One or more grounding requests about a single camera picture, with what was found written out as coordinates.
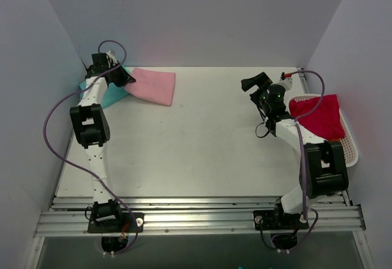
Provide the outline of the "pink t-shirt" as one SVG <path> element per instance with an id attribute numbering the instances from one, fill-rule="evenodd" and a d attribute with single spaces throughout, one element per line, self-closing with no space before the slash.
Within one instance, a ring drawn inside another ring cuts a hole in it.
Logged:
<path id="1" fill-rule="evenodd" d="M 135 68 L 131 76 L 136 80 L 124 90 L 134 97 L 163 106 L 171 106 L 176 84 L 176 74 Z"/>

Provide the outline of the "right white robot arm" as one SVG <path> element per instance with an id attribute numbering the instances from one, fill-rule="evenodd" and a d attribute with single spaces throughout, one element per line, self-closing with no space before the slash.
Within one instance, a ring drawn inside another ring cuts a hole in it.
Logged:
<path id="1" fill-rule="evenodd" d="M 294 214 L 307 215 L 313 201 L 344 191 L 349 186 L 344 148 L 338 141 L 329 141 L 301 125 L 300 120 L 313 115 L 324 97 L 305 113 L 294 116 L 284 102 L 285 93 L 292 88 L 292 74 L 283 73 L 273 82 L 266 73 L 241 80 L 241 89 L 249 95 L 267 129 L 267 134 L 289 144 L 300 155 L 299 183 L 280 199 L 280 207 L 272 212 L 272 220 L 284 228 L 294 220 Z"/>

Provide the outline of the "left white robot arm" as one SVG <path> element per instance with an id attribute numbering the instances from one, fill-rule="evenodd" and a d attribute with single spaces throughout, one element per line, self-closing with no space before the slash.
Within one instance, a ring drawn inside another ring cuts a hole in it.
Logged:
<path id="1" fill-rule="evenodd" d="M 77 142 L 84 149 L 89 163 L 93 186 L 91 222 L 102 225 L 110 232 L 118 231 L 124 223 L 118 200 L 107 190 L 111 186 L 108 175 L 106 143 L 111 132 L 102 102 L 110 85 L 119 88 L 135 82 L 120 65 L 111 51 L 92 55 L 92 65 L 87 68 L 85 91 L 77 106 L 70 109 L 70 118 Z"/>

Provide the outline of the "teal folded t-shirt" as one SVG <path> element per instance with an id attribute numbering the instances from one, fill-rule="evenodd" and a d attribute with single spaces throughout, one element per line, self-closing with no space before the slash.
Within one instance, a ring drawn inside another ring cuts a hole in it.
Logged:
<path id="1" fill-rule="evenodd" d="M 129 93 L 127 91 L 125 91 L 124 88 L 118 88 L 116 87 L 114 84 L 109 84 L 102 102 L 100 103 L 103 109 L 106 109 L 108 107 L 110 107 L 111 105 L 119 102 L 120 100 L 122 100 L 123 98 L 125 98 L 126 96 L 128 96 Z"/>

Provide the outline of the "magenta t-shirt in basket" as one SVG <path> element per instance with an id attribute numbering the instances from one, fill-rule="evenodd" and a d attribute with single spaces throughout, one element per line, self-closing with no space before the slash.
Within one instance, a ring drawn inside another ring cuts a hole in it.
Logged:
<path id="1" fill-rule="evenodd" d="M 319 97 L 313 97 L 308 100 L 291 100 L 288 104 L 290 113 L 295 118 L 301 116 L 311 111 L 319 99 Z M 326 95 L 314 112 L 299 119 L 300 125 L 329 141 L 343 139 L 345 132 L 341 124 L 339 110 L 337 95 Z"/>

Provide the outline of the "white plastic basket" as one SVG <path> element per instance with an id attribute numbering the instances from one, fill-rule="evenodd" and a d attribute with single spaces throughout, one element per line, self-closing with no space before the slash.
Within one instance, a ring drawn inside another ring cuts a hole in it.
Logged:
<path id="1" fill-rule="evenodd" d="M 308 100 L 313 97 L 319 97 L 319 101 L 322 102 L 323 96 L 319 94 L 304 94 L 302 96 L 295 96 L 290 99 L 291 100 Z M 345 118 L 342 114 L 341 108 L 339 110 L 340 113 L 340 118 L 341 118 L 341 124 L 345 132 L 345 137 L 341 140 L 342 147 L 344 149 L 344 157 L 345 157 L 345 163 L 347 167 L 353 167 L 357 162 L 358 162 L 358 150 L 355 145 L 353 135 L 351 134 L 351 131 L 345 121 Z"/>

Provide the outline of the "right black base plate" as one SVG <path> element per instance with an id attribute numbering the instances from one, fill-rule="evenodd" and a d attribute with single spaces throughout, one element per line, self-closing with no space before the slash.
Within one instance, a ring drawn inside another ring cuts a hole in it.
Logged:
<path id="1" fill-rule="evenodd" d="M 305 230 L 309 228 L 308 222 L 301 222 L 300 214 L 279 215 L 273 210 L 253 211 L 254 228 L 258 231 L 266 230 Z"/>

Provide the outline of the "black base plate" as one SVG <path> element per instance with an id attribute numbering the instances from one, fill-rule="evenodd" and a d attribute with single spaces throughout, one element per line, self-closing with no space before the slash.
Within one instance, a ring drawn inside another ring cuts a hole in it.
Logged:
<path id="1" fill-rule="evenodd" d="M 301 222 L 300 214 L 279 215 L 273 210 L 253 211 L 254 228 L 258 231 L 266 230 L 305 230 L 309 228 L 308 222 Z"/>
<path id="2" fill-rule="evenodd" d="M 89 222 L 87 232 L 88 233 L 136 233 L 143 231 L 144 225 L 144 213 L 134 213 L 137 224 L 134 223 L 133 218 L 128 212 L 122 215 L 122 219 L 107 219 L 100 222 L 93 223 Z"/>

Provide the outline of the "aluminium rail frame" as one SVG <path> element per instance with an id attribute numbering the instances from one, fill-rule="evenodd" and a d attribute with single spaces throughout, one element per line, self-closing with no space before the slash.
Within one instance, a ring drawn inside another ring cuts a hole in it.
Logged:
<path id="1" fill-rule="evenodd" d="M 216 235 L 255 233 L 253 212 L 273 208 L 275 197 L 126 197 L 133 212 L 144 217 L 143 234 Z M 84 210 L 88 197 L 55 197 L 49 211 L 39 217 L 36 237 L 87 237 Z M 315 232 L 363 231 L 366 228 L 360 206 L 351 206 L 342 194 L 326 197 L 313 205 L 309 220 L 316 220 Z"/>

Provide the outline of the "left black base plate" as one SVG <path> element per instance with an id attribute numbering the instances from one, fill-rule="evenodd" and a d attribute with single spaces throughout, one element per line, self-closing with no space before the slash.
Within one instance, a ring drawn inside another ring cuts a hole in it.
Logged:
<path id="1" fill-rule="evenodd" d="M 136 233 L 143 231 L 144 225 L 144 213 L 134 213 L 137 224 L 134 223 L 133 218 L 128 212 L 122 215 L 122 219 L 107 219 L 100 222 L 93 223 L 89 222 L 87 232 L 88 233 Z"/>

